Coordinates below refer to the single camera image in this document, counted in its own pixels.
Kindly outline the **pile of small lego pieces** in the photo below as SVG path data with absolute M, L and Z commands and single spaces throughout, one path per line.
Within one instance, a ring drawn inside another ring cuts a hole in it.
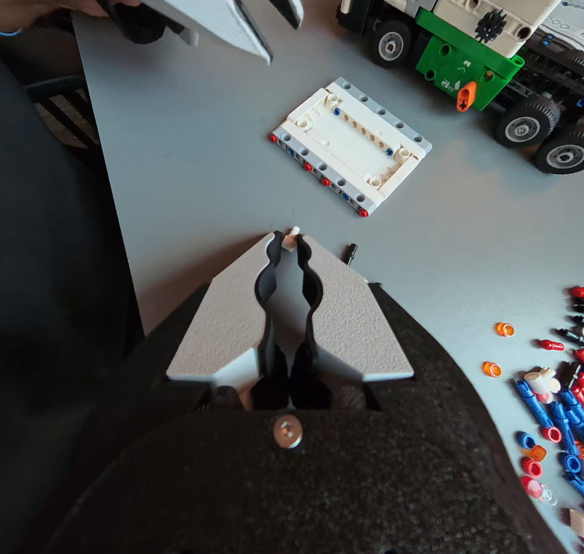
M 583 286 L 569 289 L 568 316 L 571 326 L 558 328 L 554 339 L 539 339 L 537 346 L 544 351 L 568 352 L 571 356 L 561 361 L 558 368 L 537 368 L 526 372 L 513 383 L 518 396 L 536 420 L 543 440 L 558 450 L 562 477 L 578 493 L 581 504 L 568 508 L 568 525 L 583 543 Z M 520 482 L 532 498 L 549 506 L 558 504 L 555 494 L 541 483 L 542 463 L 546 450 L 532 435 L 516 433 L 523 452 Z

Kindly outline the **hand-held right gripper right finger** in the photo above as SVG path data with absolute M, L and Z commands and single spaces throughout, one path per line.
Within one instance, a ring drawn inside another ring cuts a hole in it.
M 370 283 L 300 234 L 297 261 L 309 310 L 305 337 L 290 371 L 290 400 L 299 410 L 376 410 L 369 384 L 410 379 L 414 368 Z

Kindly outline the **white grey lego panel assembly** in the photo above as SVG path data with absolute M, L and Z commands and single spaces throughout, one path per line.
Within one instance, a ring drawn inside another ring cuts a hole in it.
M 390 197 L 433 147 L 343 77 L 319 88 L 268 138 L 363 219 Z

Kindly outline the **white green lego truck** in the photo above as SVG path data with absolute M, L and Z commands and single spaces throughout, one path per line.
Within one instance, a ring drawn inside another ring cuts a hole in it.
M 550 175 L 583 170 L 583 50 L 540 29 L 561 0 L 341 0 L 340 26 L 370 35 L 383 68 L 408 65 L 456 100 L 497 106 L 504 147 L 536 147 Z

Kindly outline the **dark striped object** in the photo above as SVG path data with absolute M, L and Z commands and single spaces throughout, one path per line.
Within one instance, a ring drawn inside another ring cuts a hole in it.
M 60 93 L 30 92 L 33 104 L 49 131 L 73 149 L 100 148 L 99 132 L 87 86 Z

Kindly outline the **person's dark trouser leg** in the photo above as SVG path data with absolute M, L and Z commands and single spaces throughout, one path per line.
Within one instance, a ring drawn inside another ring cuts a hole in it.
M 142 338 L 103 167 L 75 158 L 1 66 L 1 468 L 41 456 Z

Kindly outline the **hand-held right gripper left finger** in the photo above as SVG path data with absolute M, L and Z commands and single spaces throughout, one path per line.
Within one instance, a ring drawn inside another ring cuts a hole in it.
M 276 291 L 283 234 L 272 231 L 211 283 L 166 377 L 248 394 L 257 410 L 286 408 L 290 381 L 267 302 Z

